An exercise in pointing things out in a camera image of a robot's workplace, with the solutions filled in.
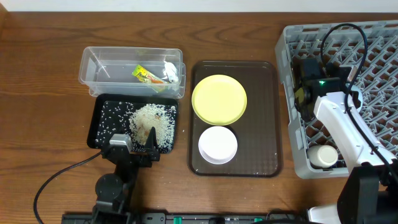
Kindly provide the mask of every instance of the white plate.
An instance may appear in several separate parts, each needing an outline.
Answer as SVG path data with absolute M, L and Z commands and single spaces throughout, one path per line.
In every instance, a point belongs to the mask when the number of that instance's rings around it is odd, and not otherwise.
M 199 138 L 201 156 L 212 164 L 229 162 L 238 150 L 235 135 L 228 128 L 214 126 L 204 131 Z

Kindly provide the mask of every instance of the yellow plate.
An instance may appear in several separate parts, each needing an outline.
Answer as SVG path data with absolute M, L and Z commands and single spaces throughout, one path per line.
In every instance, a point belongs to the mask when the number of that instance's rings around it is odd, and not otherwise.
M 223 126 L 237 121 L 248 103 L 243 86 L 226 75 L 200 81 L 192 93 L 192 107 L 204 122 Z

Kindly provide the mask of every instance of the transparent container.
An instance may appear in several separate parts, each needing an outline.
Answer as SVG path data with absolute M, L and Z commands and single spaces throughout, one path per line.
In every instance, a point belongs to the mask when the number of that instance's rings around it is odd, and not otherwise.
M 167 83 L 142 83 L 132 73 L 137 65 Z M 87 47 L 81 59 L 79 82 L 89 86 L 90 95 L 114 93 L 134 96 L 182 98 L 185 65 L 179 49 L 145 47 Z M 170 73 L 177 77 L 169 82 Z

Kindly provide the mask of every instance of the table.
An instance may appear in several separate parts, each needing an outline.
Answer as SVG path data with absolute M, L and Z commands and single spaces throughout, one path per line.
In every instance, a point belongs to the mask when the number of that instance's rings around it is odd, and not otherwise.
M 10 12 L 0 38 L 0 223 L 34 223 L 34 196 L 56 171 L 97 153 L 86 146 L 95 98 L 78 82 L 87 46 L 178 48 L 187 66 L 175 148 L 141 169 L 132 207 L 174 213 L 266 213 L 336 202 L 346 178 L 294 172 L 286 99 L 279 85 L 284 168 L 273 179 L 199 177 L 187 167 L 191 69 L 200 60 L 265 60 L 285 26 L 398 19 L 398 14 Z M 91 212 L 94 186 L 114 165 L 98 157 L 48 184 L 45 223 Z

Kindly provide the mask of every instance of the white plastic basket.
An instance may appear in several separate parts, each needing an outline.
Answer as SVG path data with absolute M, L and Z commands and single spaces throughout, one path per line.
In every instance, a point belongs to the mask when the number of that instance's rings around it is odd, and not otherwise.
M 361 116 L 376 137 L 398 155 L 398 21 L 354 22 L 368 38 L 366 63 L 356 80 L 364 102 Z M 285 27 L 275 47 L 280 81 L 284 84 L 289 111 L 289 138 L 296 174 L 303 179 L 346 177 L 348 170 L 340 156 L 330 169 L 314 169 L 307 149 L 317 144 L 336 147 L 321 122 L 305 123 L 294 107 L 292 62 L 315 57 L 320 62 L 320 45 L 326 33 L 338 24 Z M 364 52 L 360 33 L 352 27 L 333 31 L 325 42 L 325 60 L 339 65 L 358 65 Z

